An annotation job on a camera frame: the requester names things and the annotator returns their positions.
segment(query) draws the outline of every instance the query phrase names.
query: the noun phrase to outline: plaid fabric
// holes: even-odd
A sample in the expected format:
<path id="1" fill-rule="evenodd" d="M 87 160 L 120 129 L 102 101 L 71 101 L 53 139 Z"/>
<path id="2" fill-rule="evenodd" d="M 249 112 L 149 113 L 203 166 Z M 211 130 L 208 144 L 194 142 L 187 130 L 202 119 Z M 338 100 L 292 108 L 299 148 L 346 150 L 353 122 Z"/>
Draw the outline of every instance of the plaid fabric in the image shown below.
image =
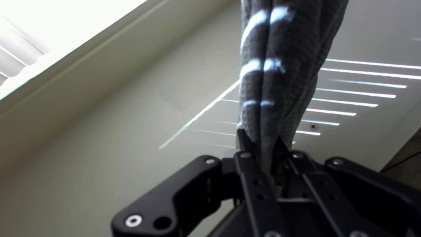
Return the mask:
<path id="1" fill-rule="evenodd" d="M 280 137 L 291 147 L 348 0 L 242 0 L 240 127 L 270 172 Z"/>

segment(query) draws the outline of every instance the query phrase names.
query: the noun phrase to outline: light stripe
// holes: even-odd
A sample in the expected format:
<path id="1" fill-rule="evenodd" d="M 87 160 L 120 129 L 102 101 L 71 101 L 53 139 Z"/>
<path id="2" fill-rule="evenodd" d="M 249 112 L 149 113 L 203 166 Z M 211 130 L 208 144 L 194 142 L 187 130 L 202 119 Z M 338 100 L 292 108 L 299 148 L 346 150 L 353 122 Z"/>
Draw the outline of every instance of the light stripe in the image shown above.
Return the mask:
<path id="1" fill-rule="evenodd" d="M 321 135 L 319 131 L 308 131 L 308 130 L 296 130 L 299 134 L 308 134 L 308 135 Z"/>
<path id="2" fill-rule="evenodd" d="M 242 108 L 250 106 L 250 105 L 257 105 L 258 101 L 257 100 L 246 100 L 245 102 L 242 102 Z"/>
<path id="3" fill-rule="evenodd" d="M 262 100 L 261 106 L 274 106 L 275 101 L 274 100 Z"/>
<path id="4" fill-rule="evenodd" d="M 204 129 L 188 129 L 186 131 L 211 133 L 211 134 L 221 134 L 221 135 L 236 137 L 236 134 L 232 134 L 232 133 L 221 133 L 221 131 L 204 130 Z"/>
<path id="5" fill-rule="evenodd" d="M 305 109 L 308 112 L 315 112 L 315 113 L 328 113 L 328 114 L 340 114 L 340 115 L 357 115 L 354 112 L 342 112 L 342 110 L 328 110 L 328 109 L 315 109 L 315 108 L 308 108 Z"/>
<path id="6" fill-rule="evenodd" d="M 271 71 L 271 72 L 286 72 L 284 65 L 282 64 L 280 59 L 278 58 L 267 58 L 265 60 L 265 71 Z"/>
<path id="7" fill-rule="evenodd" d="M 271 13 L 271 23 L 275 23 L 277 21 L 280 21 L 283 18 L 287 18 L 290 15 L 288 8 L 287 6 L 277 6 L 273 9 Z"/>
<path id="8" fill-rule="evenodd" d="M 223 98 L 221 101 L 224 101 L 224 102 L 236 102 L 236 104 L 240 102 L 240 100 L 229 100 L 229 98 Z M 274 104 L 275 104 L 274 100 L 262 100 L 262 101 L 261 101 L 261 106 L 273 106 Z"/>
<path id="9" fill-rule="evenodd" d="M 194 118 L 191 118 L 187 123 L 184 123 L 174 135 L 171 135 L 166 142 L 159 146 L 159 150 L 165 148 L 170 142 L 173 142 L 183 130 L 186 130 L 190 125 L 192 125 L 199 117 L 202 117 L 205 112 L 208 112 L 215 104 L 217 104 L 223 97 L 225 97 L 229 92 L 232 92 L 236 87 L 238 87 L 241 79 L 238 79 L 234 84 L 232 84 L 228 89 L 225 89 L 221 94 L 219 94 L 215 100 L 212 100 L 204 109 L 202 109 Z"/>
<path id="10" fill-rule="evenodd" d="M 379 104 L 373 102 L 357 102 L 357 101 L 346 101 L 346 100 L 327 100 L 327 98 L 319 98 L 313 97 L 315 101 L 323 101 L 323 102 L 333 102 L 333 104 L 348 104 L 348 105 L 357 105 L 357 106 L 379 106 Z"/>
<path id="11" fill-rule="evenodd" d="M 345 68 L 328 68 L 323 67 L 321 71 L 330 72 L 341 72 L 341 73 L 357 73 L 357 75 L 373 75 L 373 76 L 383 76 L 383 77 L 400 77 L 409 80 L 421 80 L 420 75 L 407 75 L 407 73 L 386 73 L 386 72 L 375 72 L 375 71 L 358 71 L 358 69 L 345 69 Z"/>
<path id="12" fill-rule="evenodd" d="M 240 102 L 240 100 L 229 100 L 229 98 L 223 98 L 221 101 L 225 101 L 225 102 Z"/>
<path id="13" fill-rule="evenodd" d="M 253 14 L 242 33 L 241 36 L 241 50 L 246 43 L 246 39 L 249 38 L 252 30 L 262 23 L 265 23 L 269 19 L 269 14 L 266 10 L 259 10 L 255 14 Z"/>
<path id="14" fill-rule="evenodd" d="M 244 79 L 248 73 L 253 72 L 253 71 L 261 71 L 262 69 L 262 63 L 259 59 L 252 59 L 250 61 L 248 61 L 246 64 L 244 64 L 241 67 L 240 71 L 240 79 Z"/>
<path id="15" fill-rule="evenodd" d="M 319 119 L 302 119 L 302 122 L 311 122 L 311 123 L 321 123 L 321 125 L 330 125 L 330 126 L 340 126 L 340 122 L 332 121 L 319 121 Z"/>
<path id="16" fill-rule="evenodd" d="M 415 65 L 415 64 L 395 64 L 395 63 L 380 63 L 380 61 L 367 61 L 367 60 L 346 60 L 346 59 L 337 59 L 337 58 L 328 58 L 327 61 L 349 63 L 349 64 L 367 64 L 367 65 L 377 65 L 377 67 L 421 69 L 421 65 Z"/>
<path id="17" fill-rule="evenodd" d="M 363 94 L 371 97 L 386 97 L 386 98 L 396 98 L 396 94 L 391 93 L 373 93 L 373 92 L 362 92 L 362 90 L 345 90 L 345 89 L 332 89 L 332 88 L 316 88 L 317 90 L 334 92 L 334 93 L 349 93 L 349 94 Z"/>
<path id="18" fill-rule="evenodd" d="M 173 134 L 166 142 L 159 146 L 159 150 L 165 148 L 170 142 L 173 142 L 183 130 L 186 130 L 190 125 L 192 125 L 199 117 L 202 117 L 205 112 L 208 112 L 213 105 L 216 105 L 223 97 L 230 93 L 236 87 L 240 85 L 244 76 L 248 73 L 257 71 L 262 67 L 262 63 L 258 59 L 252 59 L 249 63 L 242 65 L 240 71 L 240 79 L 228 87 L 221 94 L 219 94 L 215 100 L 212 100 L 204 109 L 202 109 L 194 118 L 191 118 L 187 123 L 184 123 L 175 134 Z"/>
<path id="19" fill-rule="evenodd" d="M 9 50 L 7 50 L 6 47 L 0 46 L 0 50 L 3 50 L 4 52 L 7 52 L 9 56 L 12 56 L 15 60 L 17 60 L 19 63 L 21 63 L 23 65 L 28 65 L 24 60 L 21 60 L 20 58 L 17 58 L 15 54 L 12 54 Z"/>
<path id="20" fill-rule="evenodd" d="M 362 80 L 340 80 L 340 79 L 332 79 L 333 81 L 341 81 L 348 84 L 367 84 L 367 85 L 377 85 L 377 87 L 390 87 L 390 88 L 407 88 L 405 84 L 390 84 L 390 83 L 375 83 L 375 81 L 362 81 Z"/>

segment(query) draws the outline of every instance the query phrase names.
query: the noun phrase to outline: black metal bracket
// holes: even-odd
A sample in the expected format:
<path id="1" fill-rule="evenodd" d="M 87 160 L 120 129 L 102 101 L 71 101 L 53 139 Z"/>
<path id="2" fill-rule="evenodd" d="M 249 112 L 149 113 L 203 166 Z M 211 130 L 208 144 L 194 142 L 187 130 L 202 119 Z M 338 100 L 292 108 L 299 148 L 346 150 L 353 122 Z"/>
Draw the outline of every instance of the black metal bracket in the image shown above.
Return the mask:
<path id="1" fill-rule="evenodd" d="M 419 191 L 345 158 L 321 166 L 278 143 L 278 192 L 250 139 L 242 142 L 245 150 L 233 158 L 199 156 L 123 209 L 113 235 L 184 237 L 233 198 L 234 209 L 209 237 L 421 237 Z"/>

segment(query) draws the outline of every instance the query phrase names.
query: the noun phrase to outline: metal arm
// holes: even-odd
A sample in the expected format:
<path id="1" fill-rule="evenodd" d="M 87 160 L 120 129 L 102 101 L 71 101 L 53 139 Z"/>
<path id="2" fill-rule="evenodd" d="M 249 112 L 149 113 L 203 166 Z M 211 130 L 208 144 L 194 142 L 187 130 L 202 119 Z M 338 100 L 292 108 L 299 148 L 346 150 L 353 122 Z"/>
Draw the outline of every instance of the metal arm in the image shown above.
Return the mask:
<path id="1" fill-rule="evenodd" d="M 234 209 L 209 237 L 421 237 L 419 191 L 345 158 L 321 166 L 282 143 L 277 148 L 280 192 L 250 150 L 203 155 L 116 214 L 113 235 L 184 237 L 233 198 Z"/>

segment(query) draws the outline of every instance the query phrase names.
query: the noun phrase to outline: cloth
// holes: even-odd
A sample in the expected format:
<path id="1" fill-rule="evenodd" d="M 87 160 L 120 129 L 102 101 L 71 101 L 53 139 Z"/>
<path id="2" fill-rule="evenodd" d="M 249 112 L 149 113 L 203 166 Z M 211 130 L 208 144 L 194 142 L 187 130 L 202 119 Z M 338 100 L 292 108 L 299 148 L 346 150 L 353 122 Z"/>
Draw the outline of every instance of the cloth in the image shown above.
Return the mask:
<path id="1" fill-rule="evenodd" d="M 238 127 L 257 144 L 267 173 L 277 139 L 291 148 L 346 5 L 348 0 L 242 0 Z"/>

